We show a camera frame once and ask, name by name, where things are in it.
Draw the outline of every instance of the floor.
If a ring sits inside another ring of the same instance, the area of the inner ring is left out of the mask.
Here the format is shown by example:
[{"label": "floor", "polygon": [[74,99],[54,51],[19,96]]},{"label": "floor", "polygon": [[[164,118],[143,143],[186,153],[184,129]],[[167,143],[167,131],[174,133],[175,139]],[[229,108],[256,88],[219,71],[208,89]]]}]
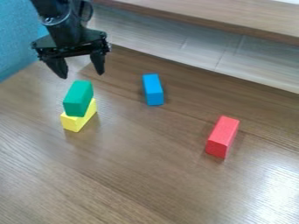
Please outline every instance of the floor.
[{"label": "floor", "polygon": [[94,0],[94,3],[299,46],[298,0]]},{"label": "floor", "polygon": [[299,94],[299,46],[97,4],[89,25],[118,46]]},{"label": "floor", "polygon": [[[0,87],[0,223],[298,223],[299,96],[115,47],[98,76],[70,59],[60,80],[35,63]],[[141,75],[160,73],[161,108]],[[74,80],[99,114],[59,123]],[[240,119],[225,161],[204,153],[220,115]]]}]

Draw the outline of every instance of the wood grain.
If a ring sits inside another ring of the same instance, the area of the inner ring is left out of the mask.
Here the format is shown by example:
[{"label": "wood grain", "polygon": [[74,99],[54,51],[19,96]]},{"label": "wood grain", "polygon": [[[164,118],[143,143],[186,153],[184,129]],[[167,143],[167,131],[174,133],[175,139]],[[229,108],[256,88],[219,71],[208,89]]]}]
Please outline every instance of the wood grain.
[{"label": "wood grain", "polygon": [[299,45],[299,4],[273,0],[94,0],[95,3]]},{"label": "wood grain", "polygon": [[[1,223],[299,221],[297,94],[120,47],[102,77],[69,62],[68,80],[35,63],[1,84]],[[144,105],[147,72],[161,75],[161,108]],[[59,123],[77,79],[99,105],[79,134]],[[223,114],[241,120],[224,162],[204,153]]]}]

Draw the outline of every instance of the red block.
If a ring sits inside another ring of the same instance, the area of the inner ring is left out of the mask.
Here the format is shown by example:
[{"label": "red block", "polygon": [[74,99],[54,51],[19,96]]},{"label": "red block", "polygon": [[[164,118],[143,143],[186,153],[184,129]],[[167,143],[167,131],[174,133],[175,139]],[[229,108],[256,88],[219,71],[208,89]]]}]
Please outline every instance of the red block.
[{"label": "red block", "polygon": [[240,121],[221,116],[208,138],[205,152],[218,158],[226,158],[237,134]]}]

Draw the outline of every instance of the blue block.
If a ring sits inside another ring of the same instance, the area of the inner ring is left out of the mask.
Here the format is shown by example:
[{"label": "blue block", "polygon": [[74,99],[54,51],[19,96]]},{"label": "blue block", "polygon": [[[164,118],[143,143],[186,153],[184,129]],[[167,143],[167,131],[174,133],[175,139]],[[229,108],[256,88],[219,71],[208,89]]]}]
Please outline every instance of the blue block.
[{"label": "blue block", "polygon": [[160,106],[164,104],[164,93],[157,73],[143,75],[143,91],[149,106]]}]

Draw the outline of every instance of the wall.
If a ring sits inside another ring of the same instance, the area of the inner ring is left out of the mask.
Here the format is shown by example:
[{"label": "wall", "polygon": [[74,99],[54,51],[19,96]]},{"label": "wall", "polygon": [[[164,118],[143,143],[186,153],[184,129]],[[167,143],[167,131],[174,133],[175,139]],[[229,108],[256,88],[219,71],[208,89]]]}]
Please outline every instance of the wall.
[{"label": "wall", "polygon": [[0,81],[37,59],[30,43],[46,34],[30,0],[0,3]]}]

